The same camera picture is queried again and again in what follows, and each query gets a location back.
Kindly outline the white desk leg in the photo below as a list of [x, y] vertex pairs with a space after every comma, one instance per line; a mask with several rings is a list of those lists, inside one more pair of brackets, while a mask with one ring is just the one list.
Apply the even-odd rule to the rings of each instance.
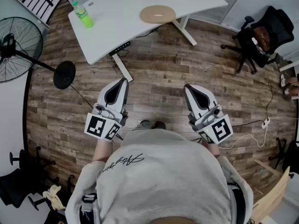
[[182, 33], [182, 35], [188, 40], [188, 42], [192, 46], [195, 46], [195, 45], [197, 45], [197, 42], [193, 39], [193, 37], [185, 29], [188, 19], [189, 19], [189, 15], [186, 15], [186, 16], [181, 17], [180, 22], [178, 22], [177, 20], [174, 20], [172, 23]]
[[131, 77], [130, 73], [128, 72], [126, 66], [120, 59], [120, 57], [117, 54], [112, 55], [112, 58], [116, 62], [117, 66], [119, 67], [120, 71], [122, 72], [123, 76], [128, 80], [128, 82], [131, 82], [133, 78]]

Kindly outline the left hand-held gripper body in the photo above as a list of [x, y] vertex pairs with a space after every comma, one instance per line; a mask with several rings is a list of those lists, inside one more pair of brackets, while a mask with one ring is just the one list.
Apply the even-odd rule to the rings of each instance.
[[94, 104], [91, 113], [87, 114], [84, 133], [101, 141], [112, 141], [128, 118], [127, 111], [120, 112], [100, 104]]

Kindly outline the black standing fan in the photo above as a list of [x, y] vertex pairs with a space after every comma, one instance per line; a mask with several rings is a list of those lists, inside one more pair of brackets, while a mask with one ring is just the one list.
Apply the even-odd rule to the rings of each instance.
[[54, 72], [58, 89], [68, 88], [76, 74], [74, 63], [64, 61], [52, 68], [39, 61], [42, 49], [43, 36], [36, 24], [21, 17], [0, 20], [0, 83], [15, 80], [39, 65]]

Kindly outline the round beige woven mat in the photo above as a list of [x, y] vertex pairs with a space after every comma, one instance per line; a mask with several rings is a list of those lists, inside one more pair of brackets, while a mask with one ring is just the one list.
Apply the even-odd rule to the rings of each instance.
[[140, 19], [149, 24], [164, 24], [175, 20], [176, 13], [168, 6], [154, 5], [145, 7], [140, 12]]

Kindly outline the light wooden board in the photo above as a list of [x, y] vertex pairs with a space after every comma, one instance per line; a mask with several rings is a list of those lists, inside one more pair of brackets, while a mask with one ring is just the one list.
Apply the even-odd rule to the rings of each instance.
[[254, 161], [279, 177], [275, 186], [253, 206], [251, 218], [255, 224], [260, 224], [282, 201], [290, 174], [290, 166], [282, 174], [260, 160], [254, 159]]

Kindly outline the person's left forearm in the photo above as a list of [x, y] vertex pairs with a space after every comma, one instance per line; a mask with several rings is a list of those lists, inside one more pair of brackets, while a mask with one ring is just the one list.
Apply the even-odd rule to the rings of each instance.
[[109, 157], [113, 154], [113, 144], [111, 142], [98, 140], [94, 151], [92, 162], [102, 161], [107, 162]]

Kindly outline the person's grey sweatshirt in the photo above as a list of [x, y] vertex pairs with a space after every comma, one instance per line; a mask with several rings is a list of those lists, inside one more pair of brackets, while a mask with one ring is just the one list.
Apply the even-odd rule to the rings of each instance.
[[107, 162], [85, 165], [66, 207], [68, 224], [248, 224], [253, 192], [229, 160], [164, 129], [133, 130]]

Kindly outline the person's right forearm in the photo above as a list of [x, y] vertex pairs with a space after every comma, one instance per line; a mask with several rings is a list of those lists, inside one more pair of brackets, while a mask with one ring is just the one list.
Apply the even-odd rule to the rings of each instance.
[[220, 156], [220, 150], [217, 144], [208, 144], [205, 140], [202, 140], [201, 144], [208, 149], [215, 158]]

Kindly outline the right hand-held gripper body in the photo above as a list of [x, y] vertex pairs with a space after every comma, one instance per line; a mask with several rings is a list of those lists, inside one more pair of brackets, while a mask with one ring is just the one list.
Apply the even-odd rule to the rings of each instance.
[[191, 113], [189, 124], [207, 144], [220, 144], [233, 134], [228, 115], [222, 112], [220, 105], [216, 105], [204, 116], [195, 119]]

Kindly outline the black office chair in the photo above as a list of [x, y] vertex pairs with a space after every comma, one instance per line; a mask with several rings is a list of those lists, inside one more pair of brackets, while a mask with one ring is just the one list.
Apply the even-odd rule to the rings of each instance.
[[[253, 42], [253, 29], [261, 26], [266, 27], [270, 35], [270, 50], [268, 53], [263, 52]], [[293, 29], [292, 21], [282, 9], [275, 9], [273, 6], [269, 6], [263, 17], [257, 22], [251, 16], [245, 17], [245, 23], [242, 25], [241, 30], [232, 36], [233, 39], [238, 40], [240, 47], [223, 44], [221, 48], [241, 54], [240, 65], [236, 73], [241, 72], [245, 60], [248, 60], [253, 68], [251, 73], [255, 74], [257, 72], [255, 65], [263, 68], [271, 63], [280, 63], [282, 58], [279, 54], [276, 54], [273, 59], [270, 56], [275, 53], [277, 48], [294, 40]]]
[[285, 147], [287, 144], [287, 140], [283, 139], [284, 145], [281, 145], [280, 138], [276, 138], [279, 152], [274, 157], [269, 157], [268, 160], [272, 161], [277, 159], [276, 165], [274, 169], [277, 168], [277, 166], [281, 163], [282, 164], [282, 170], [285, 172], [285, 170], [290, 167], [290, 173], [296, 173], [299, 175], [299, 146], [296, 141], [291, 141], [287, 151], [285, 152]]
[[29, 194], [42, 194], [47, 185], [44, 183], [46, 179], [56, 182], [59, 179], [51, 179], [45, 167], [55, 165], [55, 161], [46, 161], [41, 163], [39, 151], [41, 147], [36, 147], [36, 158], [29, 156], [28, 152], [21, 150], [19, 157], [13, 157], [9, 154], [10, 164], [15, 161], [19, 162], [19, 168], [12, 173], [0, 176], [0, 198], [5, 205], [12, 205], [19, 208], [24, 199]]

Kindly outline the brown leather bag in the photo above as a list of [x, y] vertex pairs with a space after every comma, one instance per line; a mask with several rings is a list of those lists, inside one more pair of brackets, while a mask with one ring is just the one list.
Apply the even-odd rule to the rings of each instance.
[[270, 50], [270, 35], [266, 27], [261, 26], [253, 29], [254, 44], [262, 49], [263, 52], [268, 53]]

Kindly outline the black control panel strip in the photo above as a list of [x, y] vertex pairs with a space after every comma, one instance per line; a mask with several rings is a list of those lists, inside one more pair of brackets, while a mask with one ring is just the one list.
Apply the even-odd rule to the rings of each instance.
[[114, 50], [112, 50], [112, 51], [109, 52], [108, 54], [109, 54], [110, 56], [113, 56], [113, 55], [117, 54], [118, 52], [124, 50], [124, 49], [125, 49], [126, 47], [128, 47], [129, 45], [130, 45], [130, 41], [128, 41], [128, 42], [126, 42], [126, 43], [120, 45], [119, 47], [115, 48]]

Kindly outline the cream cloth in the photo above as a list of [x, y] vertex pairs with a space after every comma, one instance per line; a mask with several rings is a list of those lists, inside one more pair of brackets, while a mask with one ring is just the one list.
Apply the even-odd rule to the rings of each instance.
[[66, 207], [58, 197], [57, 193], [61, 190], [61, 186], [52, 185], [48, 191], [43, 192], [43, 197], [50, 201], [54, 210], [64, 210]]

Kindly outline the green drink bottle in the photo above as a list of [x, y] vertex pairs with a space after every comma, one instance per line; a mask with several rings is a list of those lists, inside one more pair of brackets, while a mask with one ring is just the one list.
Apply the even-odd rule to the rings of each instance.
[[79, 4], [77, 1], [73, 1], [72, 3], [74, 13], [76, 16], [82, 21], [86, 28], [91, 28], [94, 25], [92, 18], [89, 16], [86, 8]]

